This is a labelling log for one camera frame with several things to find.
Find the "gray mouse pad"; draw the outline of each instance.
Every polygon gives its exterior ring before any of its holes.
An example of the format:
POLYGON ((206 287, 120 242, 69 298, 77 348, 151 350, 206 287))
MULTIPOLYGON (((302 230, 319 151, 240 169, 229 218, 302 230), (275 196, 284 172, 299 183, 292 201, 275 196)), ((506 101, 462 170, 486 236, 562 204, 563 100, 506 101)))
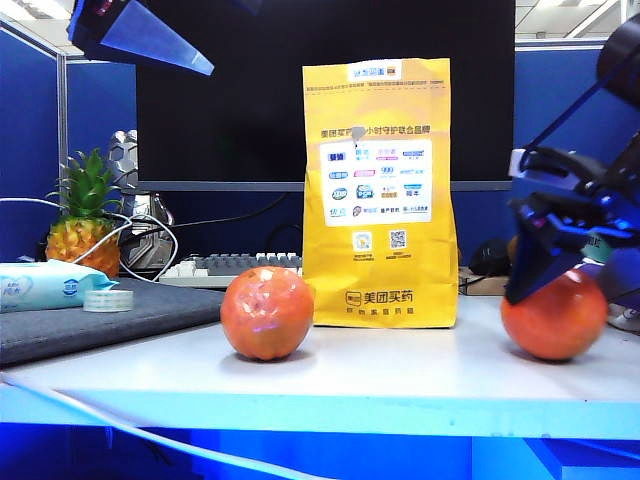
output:
POLYGON ((121 278, 117 290, 133 290, 134 309, 89 313, 78 308, 0 314, 0 366, 134 340, 220 318, 223 292, 151 284, 121 278))

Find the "yellow paper bag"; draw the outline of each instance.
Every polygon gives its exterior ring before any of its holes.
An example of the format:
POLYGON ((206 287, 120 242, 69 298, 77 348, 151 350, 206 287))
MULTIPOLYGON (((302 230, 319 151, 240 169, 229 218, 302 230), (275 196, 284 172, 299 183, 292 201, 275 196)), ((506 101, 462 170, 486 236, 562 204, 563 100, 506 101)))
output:
POLYGON ((303 68, 303 277, 317 325, 449 327, 449 60, 303 68))

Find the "pineapple leaves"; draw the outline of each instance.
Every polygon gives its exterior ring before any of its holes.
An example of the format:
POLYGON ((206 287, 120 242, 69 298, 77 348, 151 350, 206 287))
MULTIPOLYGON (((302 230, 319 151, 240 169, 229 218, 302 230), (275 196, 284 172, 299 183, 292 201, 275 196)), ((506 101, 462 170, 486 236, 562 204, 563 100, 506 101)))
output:
POLYGON ((87 171, 87 176, 94 180, 100 175, 102 169, 104 168, 104 163, 102 162, 102 158, 100 157, 100 149, 94 148, 89 155, 89 158, 85 160, 85 166, 87 171))
POLYGON ((69 157, 69 164, 62 167, 66 178, 58 180, 59 195, 65 201, 69 215, 97 218, 104 216, 106 205, 121 205, 119 200, 105 198, 109 192, 118 190, 118 187, 112 185, 112 173, 105 166, 100 149, 94 148, 88 156, 80 151, 76 155, 79 161, 69 157))

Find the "ceiling light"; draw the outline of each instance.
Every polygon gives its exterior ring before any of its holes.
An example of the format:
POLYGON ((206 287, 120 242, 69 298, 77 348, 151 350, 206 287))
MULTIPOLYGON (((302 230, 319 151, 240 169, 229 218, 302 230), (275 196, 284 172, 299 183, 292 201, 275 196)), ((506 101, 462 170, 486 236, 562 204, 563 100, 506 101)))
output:
POLYGON ((71 13, 67 12, 62 5, 54 0, 23 0, 23 2, 56 20, 69 20, 71 18, 71 13))
POLYGON ((564 0, 538 0, 536 3, 536 7, 540 8, 548 8, 548 7, 559 7, 562 5, 564 0))
POLYGON ((0 13, 6 15, 13 20, 35 20, 36 18, 29 14, 20 5, 13 3, 11 0, 0 0, 0 13))
POLYGON ((582 35, 595 22, 601 19, 609 10, 618 4, 618 0, 606 0, 602 5, 596 8, 591 15, 585 18, 580 24, 565 35, 565 38, 577 38, 582 35))
POLYGON ((579 7, 599 7, 607 0, 580 0, 579 7))

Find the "roll of tape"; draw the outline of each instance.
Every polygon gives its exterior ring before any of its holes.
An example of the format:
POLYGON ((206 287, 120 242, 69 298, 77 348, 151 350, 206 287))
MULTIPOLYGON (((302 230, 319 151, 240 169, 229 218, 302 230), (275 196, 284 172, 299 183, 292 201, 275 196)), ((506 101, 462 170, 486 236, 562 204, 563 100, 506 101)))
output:
POLYGON ((133 310, 131 290, 90 290, 85 292, 85 312, 126 312, 133 310))

